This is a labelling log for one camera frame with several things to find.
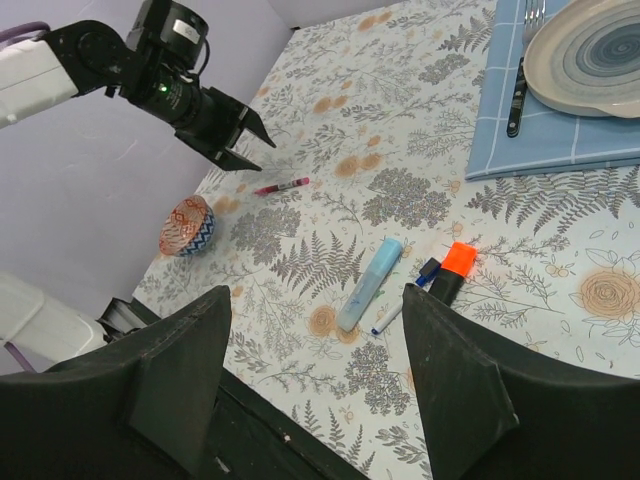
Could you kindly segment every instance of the spiral pattern on plate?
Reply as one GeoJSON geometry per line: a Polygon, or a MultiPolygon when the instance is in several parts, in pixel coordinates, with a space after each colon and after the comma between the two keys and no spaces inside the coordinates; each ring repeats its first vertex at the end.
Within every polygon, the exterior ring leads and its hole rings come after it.
{"type": "Polygon", "coordinates": [[[554,82],[568,95],[615,101],[640,91],[640,4],[588,18],[566,35],[552,58],[554,82]]]}

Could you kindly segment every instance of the orange highlighter cap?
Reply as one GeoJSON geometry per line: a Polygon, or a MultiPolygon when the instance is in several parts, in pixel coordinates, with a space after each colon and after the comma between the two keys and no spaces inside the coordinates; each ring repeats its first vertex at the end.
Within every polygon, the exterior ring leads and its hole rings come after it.
{"type": "Polygon", "coordinates": [[[471,271],[473,261],[477,255],[478,251],[471,245],[455,242],[449,250],[449,253],[447,253],[447,258],[444,259],[440,268],[457,273],[461,277],[466,277],[471,271]]]}

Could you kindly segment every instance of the white label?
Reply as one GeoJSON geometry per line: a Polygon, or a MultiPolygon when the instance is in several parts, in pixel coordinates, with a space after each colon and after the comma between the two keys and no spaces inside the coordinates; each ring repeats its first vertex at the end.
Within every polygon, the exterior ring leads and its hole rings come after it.
{"type": "Polygon", "coordinates": [[[184,38],[191,40],[194,44],[200,42],[200,34],[188,23],[184,23],[182,20],[176,20],[173,24],[173,31],[178,35],[182,35],[184,38]]]}

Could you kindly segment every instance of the checkered blue cloth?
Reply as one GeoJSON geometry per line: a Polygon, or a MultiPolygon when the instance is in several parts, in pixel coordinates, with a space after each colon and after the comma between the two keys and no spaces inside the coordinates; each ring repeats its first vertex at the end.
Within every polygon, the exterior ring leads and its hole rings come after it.
{"type": "MultiPolygon", "coordinates": [[[[568,3],[547,0],[548,17],[568,3]]],[[[640,164],[640,120],[566,115],[532,94],[520,134],[507,137],[524,6],[525,0],[498,0],[467,180],[640,164]]]]}

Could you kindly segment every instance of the orange highlighter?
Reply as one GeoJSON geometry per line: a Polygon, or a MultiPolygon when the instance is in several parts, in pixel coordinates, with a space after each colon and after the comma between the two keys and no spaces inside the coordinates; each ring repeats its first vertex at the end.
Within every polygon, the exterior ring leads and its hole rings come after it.
{"type": "Polygon", "coordinates": [[[429,293],[447,306],[456,298],[471,271],[478,251],[470,245],[455,242],[431,284],[429,293]]]}

